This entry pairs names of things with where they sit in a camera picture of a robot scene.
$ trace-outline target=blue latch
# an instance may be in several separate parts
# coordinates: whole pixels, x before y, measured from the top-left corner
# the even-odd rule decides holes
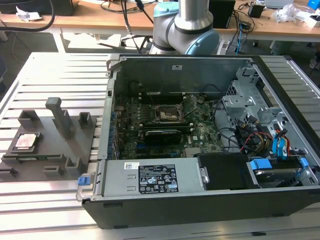
[[[307,159],[305,159],[304,157],[300,158],[300,163],[303,166],[303,168],[309,166]]]
[[[256,158],[250,162],[252,170],[257,169],[272,169],[272,166],[267,158]]]
[[[81,176],[78,178],[78,186],[89,186],[91,178],[89,176]]]

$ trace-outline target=sticker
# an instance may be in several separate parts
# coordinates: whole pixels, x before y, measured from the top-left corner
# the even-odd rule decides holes
[[[182,65],[172,65],[172,70],[182,70]]]
[[[178,179],[174,164],[139,166],[141,194],[177,193]]]
[[[124,169],[138,169],[139,162],[125,162]]]

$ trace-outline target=slotted metal surface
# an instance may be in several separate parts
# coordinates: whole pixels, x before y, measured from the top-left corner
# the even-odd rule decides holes
[[[88,172],[94,172],[108,83],[107,57],[107,54],[32,53],[11,87],[12,94],[6,95],[0,104],[0,156],[20,126],[17,118],[22,109],[35,109],[39,116],[51,116],[45,102],[48,97],[57,96],[72,116],[82,111],[98,116],[88,167]],[[283,58],[264,59],[272,69],[282,63],[279,74],[289,71],[290,65]],[[289,74],[295,75],[295,82],[302,85],[299,75]],[[290,78],[285,75],[281,84],[290,85]],[[291,90],[289,93],[300,96],[297,93],[306,92]],[[315,113],[305,114],[312,123],[317,123]],[[103,230],[76,201],[76,189],[76,181],[0,183],[0,239],[252,239],[251,232],[267,233],[263,237],[266,240],[319,236],[320,204],[289,217]]]
[[[292,60],[287,60],[283,56],[263,56],[262,59],[317,135],[320,136],[320,91],[318,87]],[[278,106],[267,87],[264,88],[264,91],[271,103]]]

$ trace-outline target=box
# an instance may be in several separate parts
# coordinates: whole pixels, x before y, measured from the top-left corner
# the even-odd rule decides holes
[[[320,7],[320,0],[310,0],[308,6],[313,10],[317,10]]]
[[[304,19],[309,28],[320,27],[320,15],[311,15]]]

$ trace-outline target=wooden desk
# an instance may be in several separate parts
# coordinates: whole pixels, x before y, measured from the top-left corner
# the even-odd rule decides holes
[[[237,0],[235,2],[234,9],[237,10],[239,5],[243,3],[249,3],[249,0]],[[307,6],[308,0],[295,0],[295,4],[300,6]],[[242,12],[248,13],[248,7],[243,9]],[[320,27],[309,28],[304,22],[296,20],[296,22],[275,22],[271,19],[271,15],[275,10],[266,9],[262,12],[260,18],[253,18],[255,22],[254,31],[248,35],[254,39],[262,36],[262,39],[266,40],[264,36],[272,37],[306,37],[306,38],[319,38],[320,37]],[[240,19],[243,21],[251,22],[244,14],[240,13]],[[234,17],[232,18],[232,27],[236,26]]]
[[[235,9],[237,10],[240,4],[249,2],[250,0],[236,0]],[[308,0],[295,0],[295,3],[301,6],[306,6]],[[131,8],[135,3],[128,3],[127,7]],[[153,17],[155,4],[145,7],[146,12]],[[120,10],[121,6],[112,4],[111,8]],[[247,38],[253,40],[276,40],[276,41],[295,41],[295,42],[320,42],[320,28],[308,28],[305,23],[299,20],[293,22],[277,23],[270,19],[272,9],[267,9],[262,12],[260,18],[254,18],[255,28]],[[1,19],[8,26],[16,27],[40,27],[47,24],[50,16],[44,16],[44,20],[23,22],[14,14],[2,14]],[[153,25],[142,13],[128,14],[129,23],[132,31],[136,35],[152,35]],[[250,20],[240,14],[243,21]],[[236,32],[236,21],[231,18],[228,29],[216,29],[221,36],[221,45],[232,39]],[[125,21],[122,14],[112,13],[101,9],[100,4],[81,1],[73,16],[57,16],[52,27],[46,32],[53,34],[59,52],[65,52],[62,33],[90,33],[90,34],[127,34]]]

